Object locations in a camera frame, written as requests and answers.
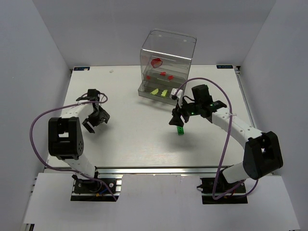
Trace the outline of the green lego plate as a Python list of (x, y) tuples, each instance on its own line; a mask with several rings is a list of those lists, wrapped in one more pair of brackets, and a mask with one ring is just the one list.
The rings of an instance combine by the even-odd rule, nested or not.
[(183, 135), (184, 134), (183, 127), (177, 126), (177, 132), (178, 132), (178, 135)]

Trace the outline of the yellow-green lego wedge piece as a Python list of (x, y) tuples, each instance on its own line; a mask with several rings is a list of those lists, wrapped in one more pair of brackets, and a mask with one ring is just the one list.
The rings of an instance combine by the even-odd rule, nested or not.
[(158, 92), (159, 92), (159, 89), (154, 89), (154, 90), (151, 92), (151, 94), (152, 94), (152, 95), (156, 95)]

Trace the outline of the large red lego piece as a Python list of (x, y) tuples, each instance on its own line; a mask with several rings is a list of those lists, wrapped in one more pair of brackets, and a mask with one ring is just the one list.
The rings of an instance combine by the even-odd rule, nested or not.
[(152, 59), (150, 64), (152, 68), (158, 68), (162, 65), (163, 61), (160, 58)]

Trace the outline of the clear drawer container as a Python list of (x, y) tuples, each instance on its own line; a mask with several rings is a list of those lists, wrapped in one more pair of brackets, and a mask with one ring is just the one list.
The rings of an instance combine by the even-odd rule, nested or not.
[[(176, 101), (170, 98), (173, 88), (179, 88), (188, 80), (194, 49), (197, 38), (188, 34), (153, 29), (149, 32), (140, 52), (141, 84), (138, 94), (141, 97), (176, 105)], [(160, 58), (163, 63), (158, 68), (152, 68), (152, 59)], [(151, 92), (159, 89), (156, 95)], [(168, 90), (167, 96), (162, 97), (163, 90)]]

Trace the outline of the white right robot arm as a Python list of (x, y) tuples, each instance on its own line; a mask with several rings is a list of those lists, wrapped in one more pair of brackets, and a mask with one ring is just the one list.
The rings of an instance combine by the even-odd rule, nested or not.
[(227, 183), (261, 177), (283, 166), (278, 136), (272, 132), (256, 129), (231, 113), (222, 101), (214, 101), (207, 85), (192, 88), (193, 100), (186, 102), (182, 91), (172, 89), (171, 98), (177, 101), (169, 124), (183, 127), (191, 116), (201, 116), (220, 127), (233, 137), (244, 149), (243, 161), (219, 173)]

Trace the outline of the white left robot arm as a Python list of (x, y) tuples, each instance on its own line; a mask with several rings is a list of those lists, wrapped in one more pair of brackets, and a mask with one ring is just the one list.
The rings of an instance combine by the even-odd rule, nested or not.
[(51, 156), (67, 163), (73, 170), (93, 178), (96, 168), (84, 154), (82, 128), (94, 133), (94, 128), (107, 123), (110, 115), (101, 107), (101, 95), (89, 89), (77, 98), (77, 105), (48, 122), (48, 150)]

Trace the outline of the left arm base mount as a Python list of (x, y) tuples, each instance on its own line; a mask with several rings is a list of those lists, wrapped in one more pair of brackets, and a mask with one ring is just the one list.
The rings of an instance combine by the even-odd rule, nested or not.
[[(104, 181), (116, 199), (122, 186), (122, 175), (95, 173), (95, 177)], [(72, 202), (115, 202), (107, 187), (102, 183), (73, 175), (74, 179), (70, 201)]]

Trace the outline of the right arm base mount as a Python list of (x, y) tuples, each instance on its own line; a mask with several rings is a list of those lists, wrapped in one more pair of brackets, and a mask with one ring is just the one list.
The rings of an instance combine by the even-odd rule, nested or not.
[[(215, 178), (200, 178), (201, 184), (196, 188), (201, 192), (202, 204), (204, 205), (237, 205), (237, 204), (247, 204), (247, 196), (245, 184), (242, 182), (239, 187), (233, 189), (230, 193), (227, 193), (218, 200), (214, 200), (212, 197), (212, 191), (214, 188)], [(218, 180), (215, 196), (218, 197), (231, 188), (235, 187), (236, 183), (229, 184), (223, 180)]]

